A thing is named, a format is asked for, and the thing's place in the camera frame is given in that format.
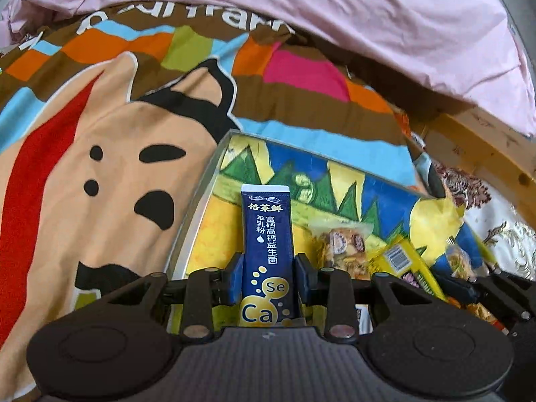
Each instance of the white barcode label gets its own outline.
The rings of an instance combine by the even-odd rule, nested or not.
[[[383,253],[396,275],[404,272],[411,266],[411,260],[400,245],[395,245]]]

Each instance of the yellow snack package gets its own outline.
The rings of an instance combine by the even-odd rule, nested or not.
[[[391,244],[371,252],[367,259],[370,275],[387,272],[439,299],[447,300],[424,260],[404,236],[395,237]]]

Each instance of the snack package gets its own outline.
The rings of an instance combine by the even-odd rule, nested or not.
[[[372,252],[368,256],[368,270],[371,275],[375,272],[390,273],[439,299],[447,300],[424,260],[404,236],[399,235],[390,245]]]
[[[487,276],[489,271],[487,271],[487,266],[484,264],[480,270],[475,271],[471,267],[471,258],[460,246],[455,243],[454,237],[450,237],[447,240],[447,249],[445,251],[445,256],[449,262],[450,268],[452,270],[452,276],[454,278],[461,278],[468,280],[470,277],[477,276]],[[495,316],[493,316],[489,310],[482,304],[470,304],[467,307],[464,307],[471,314],[474,314],[483,321],[489,322],[492,325],[496,326],[498,329],[503,330],[504,325],[501,324]]]
[[[242,214],[245,259],[239,326],[305,322],[294,289],[289,187],[243,184]]]
[[[372,229],[372,225],[360,222],[310,222],[309,230],[319,244],[318,266],[341,269],[355,279],[370,279],[365,240],[371,235]]]

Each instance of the maroon flower pattern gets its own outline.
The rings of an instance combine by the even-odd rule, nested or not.
[[[491,201],[488,188],[480,178],[457,167],[447,167],[437,161],[432,161],[432,163],[439,177],[452,193],[457,207],[465,206],[467,210],[473,207],[480,208]]]

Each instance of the goat milk powder sachet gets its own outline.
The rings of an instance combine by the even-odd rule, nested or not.
[[[245,264],[239,324],[292,326],[301,309],[293,282],[289,187],[243,184],[242,214]]]

